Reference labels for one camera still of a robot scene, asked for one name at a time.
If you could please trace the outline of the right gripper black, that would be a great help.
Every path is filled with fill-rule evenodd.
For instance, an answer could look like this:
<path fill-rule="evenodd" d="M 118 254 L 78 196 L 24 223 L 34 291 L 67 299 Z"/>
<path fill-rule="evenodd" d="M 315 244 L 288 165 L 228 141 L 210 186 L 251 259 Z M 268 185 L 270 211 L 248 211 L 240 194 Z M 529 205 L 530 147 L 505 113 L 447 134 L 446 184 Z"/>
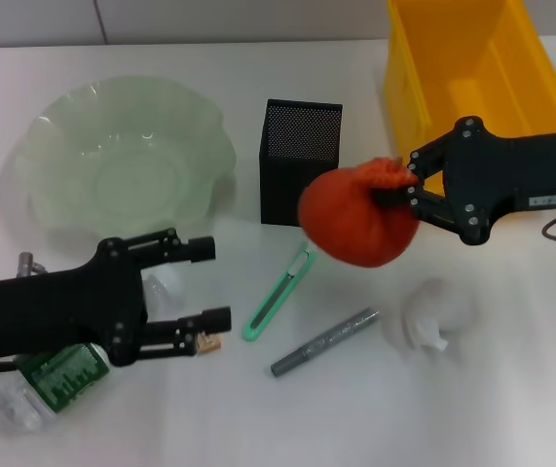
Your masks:
<path fill-rule="evenodd" d="M 479 118 L 464 118 L 414 150 L 407 167 L 418 178 L 443 172 L 445 197 L 417 184 L 373 189 L 374 203 L 405 207 L 468 245 L 487 242 L 492 226 L 508 214 L 556 209 L 556 133 L 504 138 Z"/>

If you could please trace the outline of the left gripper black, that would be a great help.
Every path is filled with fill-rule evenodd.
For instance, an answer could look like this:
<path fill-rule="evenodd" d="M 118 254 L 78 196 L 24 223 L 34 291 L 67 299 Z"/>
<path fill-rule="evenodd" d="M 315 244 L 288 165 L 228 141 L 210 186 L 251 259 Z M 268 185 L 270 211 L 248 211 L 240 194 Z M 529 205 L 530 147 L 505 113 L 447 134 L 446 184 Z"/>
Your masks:
<path fill-rule="evenodd" d="M 75 269 L 0 280 L 0 358 L 86 342 L 102 347 L 116 367 L 137 359 L 194 357 L 199 335 L 232 330 L 231 309 L 145 323 L 140 268 L 214 259 L 212 236 L 183 242 L 168 228 L 105 239 Z"/>

